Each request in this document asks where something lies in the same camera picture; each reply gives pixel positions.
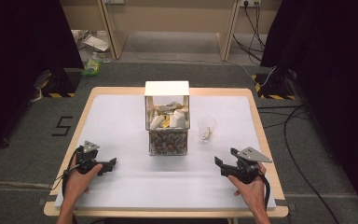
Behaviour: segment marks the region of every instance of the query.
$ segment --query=black tape marking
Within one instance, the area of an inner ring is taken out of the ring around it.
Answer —
[[[65,133],[54,133],[51,136],[57,137],[57,136],[66,136],[69,133],[69,130],[71,129],[71,126],[63,126],[61,125],[61,122],[63,119],[72,119],[72,116],[62,116],[60,117],[60,120],[58,121],[58,124],[56,128],[64,128],[66,129]]]

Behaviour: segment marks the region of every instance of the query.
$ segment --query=gray carpet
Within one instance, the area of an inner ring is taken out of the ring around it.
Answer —
[[[249,73],[266,72],[247,66]],[[189,80],[190,87],[248,88],[253,91],[269,147],[291,209],[292,223],[333,223],[333,219],[310,186],[296,169],[284,143],[283,125],[279,124],[293,108],[263,108],[265,106],[302,105],[301,100],[264,100],[255,95],[253,81],[236,65],[106,63],[97,77],[84,77],[74,98],[43,98],[31,104],[22,114],[9,137],[9,147],[0,148],[0,181],[50,185],[54,182],[64,153],[71,141],[83,107],[92,88],[97,86],[144,86],[147,80]],[[287,124],[287,140],[298,166],[309,182],[324,197],[340,223],[358,223],[358,197],[339,165],[329,157],[322,135],[307,108],[299,110],[298,118]],[[57,129],[71,126],[66,136]],[[54,223],[54,217],[43,214],[40,198],[47,189],[0,188],[0,223]],[[80,223],[97,218],[79,217]],[[240,223],[254,223],[240,219]],[[288,218],[273,223],[289,223]]]

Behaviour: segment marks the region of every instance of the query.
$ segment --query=box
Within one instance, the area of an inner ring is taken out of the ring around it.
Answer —
[[[190,129],[188,81],[146,81],[145,127],[149,155],[185,156]]]

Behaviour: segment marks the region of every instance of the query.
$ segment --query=white board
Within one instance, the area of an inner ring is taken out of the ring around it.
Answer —
[[[198,136],[198,119],[210,116],[217,128],[208,143]],[[145,129],[145,97],[98,95],[95,97],[78,145],[88,140],[100,146],[97,161],[117,158],[113,172],[96,176],[90,193],[78,208],[112,209],[243,209],[236,188],[220,175],[214,156],[236,165],[232,147],[260,150],[249,101],[245,96],[190,96],[188,154],[152,157]],[[61,206],[62,195],[55,206]],[[276,207],[269,197],[268,207]]]

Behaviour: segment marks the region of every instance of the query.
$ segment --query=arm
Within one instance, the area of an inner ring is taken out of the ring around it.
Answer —
[[[260,171],[265,174],[266,168],[264,167],[264,165],[261,162],[259,162],[258,165],[260,167]],[[270,223],[269,216],[266,211],[266,206],[264,204],[263,180],[258,176],[252,183],[245,185],[233,175],[229,175],[228,179],[238,189],[234,193],[234,195],[241,195],[241,197],[251,210],[252,214],[254,215],[256,223]]]
[[[82,175],[74,169],[69,174],[68,182],[61,205],[61,211],[57,219],[57,224],[72,223],[73,213],[77,199],[83,192],[89,193],[88,185],[92,178],[103,168],[101,164],[94,166],[88,173]]]

